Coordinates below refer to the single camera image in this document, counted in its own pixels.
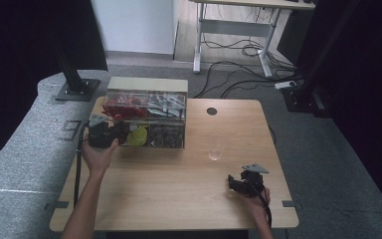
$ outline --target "table leg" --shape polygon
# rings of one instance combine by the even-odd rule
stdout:
[[[272,75],[272,71],[271,71],[271,69],[269,67],[269,63],[268,63],[268,61],[266,59],[266,53],[269,50],[269,45],[270,45],[270,43],[272,41],[273,33],[275,32],[275,28],[276,28],[276,25],[278,23],[278,18],[279,18],[280,14],[281,14],[281,10],[282,9],[280,9],[280,8],[276,8],[275,9],[275,14],[274,14],[274,17],[273,17],[273,22],[271,23],[271,27],[269,29],[268,36],[266,37],[266,43],[263,46],[263,48],[258,51],[260,62],[262,62],[263,71],[265,72],[265,75],[266,75],[267,78],[271,78],[273,75]]]
[[[204,3],[200,4],[200,16],[198,17],[198,25],[197,25],[197,45],[194,50],[194,74],[200,74],[200,62],[201,62],[201,24],[204,18]]]

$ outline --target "clear plastic box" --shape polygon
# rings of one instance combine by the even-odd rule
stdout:
[[[187,94],[185,80],[112,78],[103,113],[129,127],[123,145],[182,148]]]

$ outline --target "table hole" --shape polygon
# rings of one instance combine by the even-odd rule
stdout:
[[[217,110],[214,108],[207,109],[207,114],[209,114],[210,116],[214,116],[216,113],[217,113]]]

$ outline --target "human arm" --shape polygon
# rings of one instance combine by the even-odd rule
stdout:
[[[93,237],[101,182],[117,146],[117,139],[106,149],[93,148],[87,140],[83,142],[83,159],[89,168],[90,175],[61,238]]]
[[[270,190],[265,187],[265,190],[262,191],[262,196],[270,204]],[[256,225],[257,230],[259,231],[260,239],[271,239],[273,238],[272,229],[269,226],[267,212],[263,206],[262,201],[259,197],[248,197],[247,195],[238,193],[239,197],[243,201],[248,213]]]

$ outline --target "black curtain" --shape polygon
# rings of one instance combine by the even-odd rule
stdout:
[[[90,0],[0,0],[0,149],[30,109],[38,83],[62,71],[55,41],[73,68],[107,71]]]
[[[306,75],[314,87],[328,91],[333,120],[382,191],[382,1],[344,2],[347,6],[356,2],[356,7],[335,33],[348,8],[341,2],[319,1],[298,62],[310,73]],[[315,41],[332,36],[335,41],[313,71],[316,53],[324,46]]]

